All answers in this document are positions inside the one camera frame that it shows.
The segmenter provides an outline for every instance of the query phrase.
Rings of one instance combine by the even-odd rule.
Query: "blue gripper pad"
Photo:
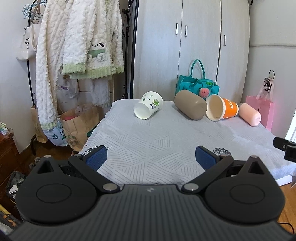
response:
[[[107,148],[105,146],[95,147],[83,156],[82,160],[92,169],[97,171],[107,160]]]
[[[216,154],[204,148],[203,146],[196,147],[195,159],[205,170],[208,170],[218,161],[220,161],[220,158]]]

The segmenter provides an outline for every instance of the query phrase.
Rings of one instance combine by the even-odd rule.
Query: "brown paper bag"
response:
[[[48,141],[48,138],[46,137],[46,135],[43,133],[41,129],[41,125],[38,119],[38,112],[35,109],[35,106],[31,107],[31,115],[32,115],[32,120],[35,128],[35,134],[36,134],[37,140],[41,143],[46,143]]]
[[[96,106],[92,106],[87,112],[81,113],[71,120],[64,120],[66,116],[74,116],[75,109],[69,110],[61,115],[61,122],[67,141],[74,151],[81,151],[87,139],[96,128],[99,119],[99,112]]]

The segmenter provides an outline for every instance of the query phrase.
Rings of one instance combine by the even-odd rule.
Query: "orange cup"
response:
[[[239,112],[237,103],[222,98],[216,94],[207,98],[206,116],[212,121],[234,117]]]

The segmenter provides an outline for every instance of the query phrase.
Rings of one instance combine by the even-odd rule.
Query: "teal tote bag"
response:
[[[200,79],[200,80],[192,77],[193,67],[197,61],[199,61],[200,65],[202,67],[202,73],[203,73],[203,79]],[[210,95],[212,95],[212,94],[218,95],[219,89],[220,89],[220,87],[218,85],[216,85],[216,83],[214,81],[205,78],[205,69],[202,65],[202,62],[199,59],[197,59],[193,62],[192,66],[191,66],[191,73],[189,76],[180,75],[179,80],[177,82],[175,95],[180,90],[189,90],[190,92],[192,92],[196,95],[199,95],[201,88],[209,89]]]

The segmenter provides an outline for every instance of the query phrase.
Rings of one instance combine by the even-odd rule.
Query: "pink gift bag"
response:
[[[272,121],[274,119],[274,103],[272,102],[272,97],[274,93],[274,83],[270,79],[271,88],[264,98],[261,98],[264,84],[262,85],[257,96],[247,96],[246,103],[252,106],[255,110],[259,111],[261,114],[261,124],[266,127],[269,131],[272,128]]]

